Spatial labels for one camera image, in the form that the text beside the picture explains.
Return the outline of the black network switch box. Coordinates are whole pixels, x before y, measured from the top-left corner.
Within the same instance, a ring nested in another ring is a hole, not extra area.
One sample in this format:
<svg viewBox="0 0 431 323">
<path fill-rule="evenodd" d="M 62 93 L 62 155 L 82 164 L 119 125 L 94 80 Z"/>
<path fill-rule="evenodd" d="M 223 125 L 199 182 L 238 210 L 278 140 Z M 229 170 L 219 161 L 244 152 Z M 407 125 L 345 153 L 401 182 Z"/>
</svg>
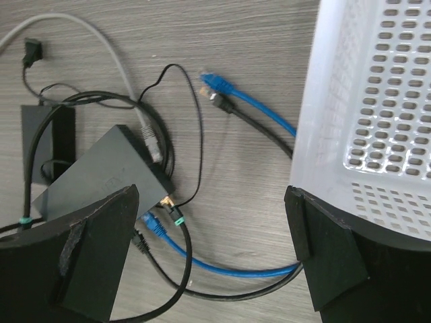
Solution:
<svg viewBox="0 0 431 323">
<path fill-rule="evenodd" d="M 32 206 L 48 221 L 130 185 L 136 185 L 139 193 L 137 217 L 174 192 L 171 180 L 152 161 L 141 140 L 129 127 L 117 124 L 38 196 Z"/>
</svg>

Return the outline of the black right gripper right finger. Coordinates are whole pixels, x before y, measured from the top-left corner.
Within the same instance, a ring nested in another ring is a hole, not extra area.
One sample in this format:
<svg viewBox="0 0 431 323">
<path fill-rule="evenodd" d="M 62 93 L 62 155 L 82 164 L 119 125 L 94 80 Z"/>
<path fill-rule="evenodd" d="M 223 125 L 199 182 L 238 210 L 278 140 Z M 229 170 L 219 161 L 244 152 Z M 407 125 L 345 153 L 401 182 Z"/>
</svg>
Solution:
<svg viewBox="0 0 431 323">
<path fill-rule="evenodd" d="M 429 322 L 430 242 L 289 186 L 288 225 L 323 322 Z"/>
</svg>

